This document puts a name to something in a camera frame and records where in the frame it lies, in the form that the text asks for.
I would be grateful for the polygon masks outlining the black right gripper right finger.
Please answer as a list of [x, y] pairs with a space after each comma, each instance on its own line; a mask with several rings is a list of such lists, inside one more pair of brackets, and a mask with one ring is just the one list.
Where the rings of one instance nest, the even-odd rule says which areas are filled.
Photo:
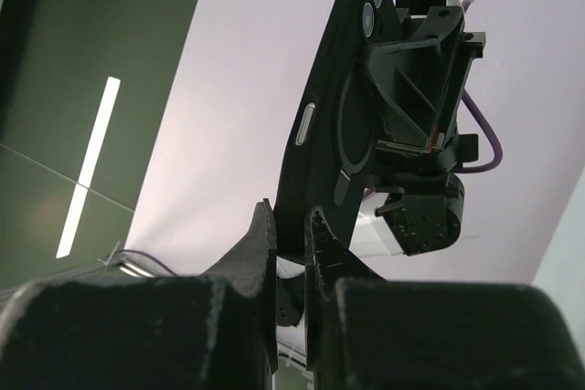
[[558, 307], [517, 284], [390, 281], [305, 219], [307, 366], [318, 389], [581, 389]]

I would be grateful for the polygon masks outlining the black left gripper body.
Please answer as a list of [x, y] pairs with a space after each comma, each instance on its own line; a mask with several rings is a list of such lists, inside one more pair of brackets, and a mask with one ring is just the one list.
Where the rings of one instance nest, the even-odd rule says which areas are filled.
[[403, 16], [403, 37], [366, 46], [362, 65], [380, 117], [377, 150], [415, 175], [468, 174], [479, 137], [461, 134], [457, 112], [485, 36], [465, 30], [459, 5]]

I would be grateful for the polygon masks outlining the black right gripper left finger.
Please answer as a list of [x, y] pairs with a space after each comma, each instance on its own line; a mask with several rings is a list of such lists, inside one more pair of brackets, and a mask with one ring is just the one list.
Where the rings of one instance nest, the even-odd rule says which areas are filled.
[[1, 313], [4, 389], [269, 389], [278, 368], [268, 201], [204, 273], [39, 279]]

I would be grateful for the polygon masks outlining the black phone case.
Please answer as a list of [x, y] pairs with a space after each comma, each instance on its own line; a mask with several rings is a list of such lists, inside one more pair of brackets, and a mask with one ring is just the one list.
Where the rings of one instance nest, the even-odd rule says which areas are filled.
[[379, 126], [363, 57], [370, 45], [402, 38], [393, 0], [334, 1], [282, 159], [273, 208], [280, 257], [303, 262], [314, 207], [349, 245]]

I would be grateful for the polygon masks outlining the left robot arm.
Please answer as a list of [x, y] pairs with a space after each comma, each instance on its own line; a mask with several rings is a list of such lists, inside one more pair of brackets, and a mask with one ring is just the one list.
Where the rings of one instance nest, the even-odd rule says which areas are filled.
[[279, 254], [304, 261], [313, 208], [347, 247], [366, 191], [371, 215], [409, 256], [451, 246], [461, 233], [461, 175], [479, 155], [456, 112], [485, 38], [458, 6], [413, 18], [391, 3], [336, 5], [329, 16], [282, 159], [274, 214]]

